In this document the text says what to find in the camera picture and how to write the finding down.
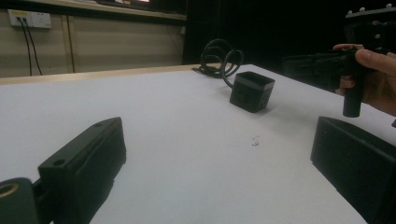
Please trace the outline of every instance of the black plastic housing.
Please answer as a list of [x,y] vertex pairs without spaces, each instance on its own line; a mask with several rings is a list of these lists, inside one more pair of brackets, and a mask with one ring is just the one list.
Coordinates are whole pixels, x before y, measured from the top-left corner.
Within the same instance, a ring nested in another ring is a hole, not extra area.
[[256,113],[267,107],[275,81],[253,72],[236,74],[230,103]]
[[32,182],[14,178],[0,182],[0,223],[41,224]]
[[96,123],[44,161],[38,171],[57,208],[54,223],[89,223],[126,161],[121,119]]
[[396,147],[319,117],[311,161],[368,223],[396,223]]
[[44,161],[34,184],[0,182],[0,223],[88,224],[125,161],[121,119],[98,122]]
[[346,90],[343,115],[357,118],[361,114],[364,78],[374,70],[362,66],[355,60],[356,51],[336,49],[325,53],[285,57],[282,61],[285,76],[301,81],[306,78],[313,80],[313,77],[320,83],[317,85],[319,88],[332,92],[339,88],[341,76],[352,76],[356,84],[354,88]]

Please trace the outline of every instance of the wall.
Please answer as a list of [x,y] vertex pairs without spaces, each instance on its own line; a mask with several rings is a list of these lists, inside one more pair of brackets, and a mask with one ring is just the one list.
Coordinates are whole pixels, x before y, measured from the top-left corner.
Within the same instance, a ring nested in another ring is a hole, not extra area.
[[[51,15],[52,28],[30,29],[37,59],[44,74],[68,73],[62,17]],[[38,76],[32,45],[33,75]],[[10,25],[8,13],[0,9],[0,77],[29,76],[29,58],[22,28]]]
[[[51,14],[51,29],[31,29],[44,75],[180,65],[181,26]],[[0,77],[29,76],[23,31],[0,9]],[[33,76],[39,76],[31,45]]]

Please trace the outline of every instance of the screw hole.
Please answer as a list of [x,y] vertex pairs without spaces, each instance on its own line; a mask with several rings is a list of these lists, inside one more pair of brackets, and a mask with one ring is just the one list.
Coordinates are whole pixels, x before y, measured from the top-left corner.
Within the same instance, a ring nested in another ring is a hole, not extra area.
[[4,198],[18,189],[19,185],[16,183],[5,184],[0,186],[0,198]]

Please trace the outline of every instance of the black box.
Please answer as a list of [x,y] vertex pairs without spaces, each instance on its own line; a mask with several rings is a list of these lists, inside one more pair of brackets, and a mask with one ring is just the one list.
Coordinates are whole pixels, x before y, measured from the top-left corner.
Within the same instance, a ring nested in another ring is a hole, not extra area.
[[396,147],[319,117],[311,161],[368,223],[396,223]]
[[236,74],[230,103],[255,113],[267,107],[275,81],[253,72]]
[[54,223],[89,223],[125,162],[121,119],[114,118],[92,125],[41,163],[43,188],[56,193]]

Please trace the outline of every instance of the black handheld device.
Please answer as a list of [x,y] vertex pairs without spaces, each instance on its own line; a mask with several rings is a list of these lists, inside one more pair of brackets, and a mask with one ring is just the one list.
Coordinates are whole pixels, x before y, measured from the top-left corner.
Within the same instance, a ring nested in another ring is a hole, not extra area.
[[[360,48],[387,54],[395,44],[389,42],[396,36],[394,16],[396,7],[376,10],[348,12],[344,27],[346,42]],[[311,55],[283,58],[284,75],[296,79],[316,78],[321,88],[328,91],[338,89],[340,76],[352,76],[356,86],[346,91],[343,114],[356,118],[361,112],[364,78],[374,70],[363,67],[355,60],[356,47],[342,50],[329,50]]]

